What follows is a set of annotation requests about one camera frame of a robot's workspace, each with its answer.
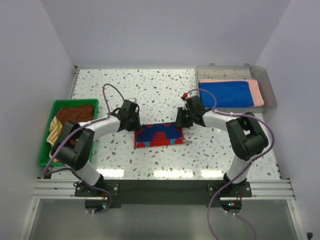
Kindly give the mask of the red patterned towel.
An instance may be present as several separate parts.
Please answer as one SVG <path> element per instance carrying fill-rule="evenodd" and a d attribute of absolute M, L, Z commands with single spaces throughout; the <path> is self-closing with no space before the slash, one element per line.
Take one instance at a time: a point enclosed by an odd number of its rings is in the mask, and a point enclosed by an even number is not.
<path fill-rule="evenodd" d="M 183 129 L 174 122 L 144 124 L 134 132 L 134 148 L 151 148 L 186 143 Z"/>

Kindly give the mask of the blue towel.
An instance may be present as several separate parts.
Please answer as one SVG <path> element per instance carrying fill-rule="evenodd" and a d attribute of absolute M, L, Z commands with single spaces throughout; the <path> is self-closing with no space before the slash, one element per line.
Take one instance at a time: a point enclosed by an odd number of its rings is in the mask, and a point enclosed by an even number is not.
<path fill-rule="evenodd" d="M 246 81 L 200 82 L 198 86 L 215 96 L 217 100 L 216 108 L 254 106 L 249 83 Z"/>

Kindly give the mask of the pink towel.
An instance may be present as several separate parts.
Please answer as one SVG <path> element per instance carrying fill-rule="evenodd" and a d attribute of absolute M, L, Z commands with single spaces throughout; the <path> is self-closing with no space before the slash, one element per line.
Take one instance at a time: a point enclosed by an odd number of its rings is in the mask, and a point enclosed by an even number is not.
<path fill-rule="evenodd" d="M 249 83 L 249 89 L 253 98 L 254 106 L 251 107 L 262 107 L 264 100 L 259 89 L 258 82 L 254 79 L 201 79 L 199 83 L 215 83 L 215 82 L 235 82 L 245 81 Z"/>

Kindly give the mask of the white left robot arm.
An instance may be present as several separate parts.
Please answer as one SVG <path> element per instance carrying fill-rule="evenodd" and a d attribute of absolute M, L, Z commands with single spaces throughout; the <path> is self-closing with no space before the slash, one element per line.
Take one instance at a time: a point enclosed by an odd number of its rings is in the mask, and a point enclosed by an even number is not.
<path fill-rule="evenodd" d="M 51 156 L 68 166 L 86 184 L 92 196 L 99 196 L 105 188 L 104 177 L 90 163 L 93 142 L 108 134 L 141 129 L 139 105 L 126 99 L 122 106 L 108 116 L 88 122 L 68 121 L 51 150 Z"/>

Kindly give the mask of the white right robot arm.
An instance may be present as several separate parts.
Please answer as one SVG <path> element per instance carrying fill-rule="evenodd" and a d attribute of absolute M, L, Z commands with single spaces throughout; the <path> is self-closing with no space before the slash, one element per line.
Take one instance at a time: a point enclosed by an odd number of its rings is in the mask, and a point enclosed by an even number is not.
<path fill-rule="evenodd" d="M 177 109 L 175 127 L 190 128 L 196 124 L 228 133 L 234 158 L 224 174 L 222 189 L 227 196 L 235 196 L 247 179 L 249 164 L 269 145 L 258 118 L 252 112 L 232 114 L 205 108 L 198 95 L 181 99 L 184 106 Z"/>

